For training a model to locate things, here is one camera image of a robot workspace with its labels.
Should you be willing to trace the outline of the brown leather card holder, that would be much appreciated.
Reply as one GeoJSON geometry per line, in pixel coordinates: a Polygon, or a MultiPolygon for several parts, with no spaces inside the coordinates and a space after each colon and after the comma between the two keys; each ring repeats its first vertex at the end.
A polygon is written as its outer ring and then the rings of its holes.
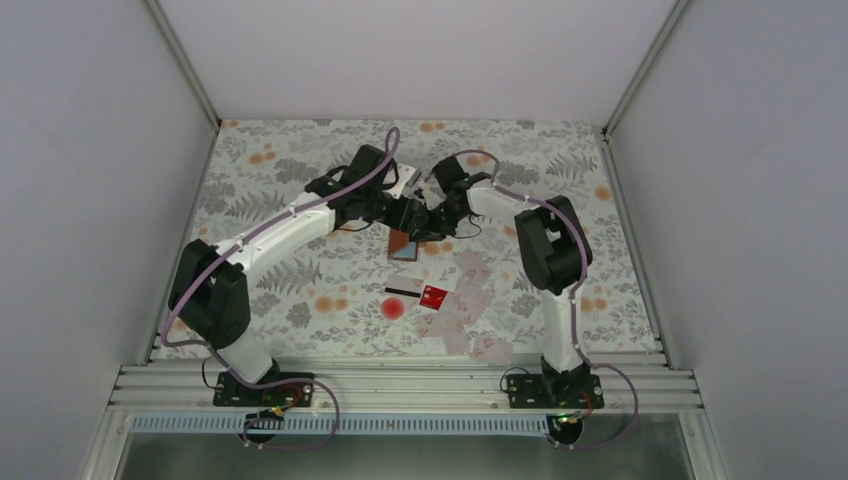
{"type": "Polygon", "coordinates": [[[411,241],[409,234],[391,229],[388,236],[387,259],[398,262],[416,262],[419,245],[411,241]]]}

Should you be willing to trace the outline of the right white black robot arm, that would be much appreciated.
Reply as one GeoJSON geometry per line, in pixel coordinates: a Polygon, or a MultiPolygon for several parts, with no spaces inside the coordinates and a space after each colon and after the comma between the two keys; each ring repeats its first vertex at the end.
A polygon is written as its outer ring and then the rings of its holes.
{"type": "Polygon", "coordinates": [[[552,406],[567,406],[591,374],[577,334],[577,307],[591,254],[571,201],[562,195],[541,200],[512,192],[487,173],[469,174],[454,156],[438,162],[430,176],[444,199],[427,213],[423,230],[411,238],[442,240],[472,216],[515,230],[524,274],[541,295],[541,391],[552,406]]]}

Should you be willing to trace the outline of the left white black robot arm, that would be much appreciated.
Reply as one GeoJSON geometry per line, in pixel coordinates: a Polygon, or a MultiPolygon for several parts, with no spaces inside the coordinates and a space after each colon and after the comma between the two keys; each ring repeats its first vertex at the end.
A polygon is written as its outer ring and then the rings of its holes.
{"type": "Polygon", "coordinates": [[[275,361],[249,330],[248,289],[252,275],[264,275],[307,243],[354,219],[383,220],[402,200],[404,189],[420,176],[390,153],[363,145],[347,165],[309,182],[303,193],[270,219],[217,244],[196,239],[178,262],[168,296],[169,315],[161,342],[184,322],[236,378],[239,392],[255,405],[270,402],[278,391],[275,361]]]}

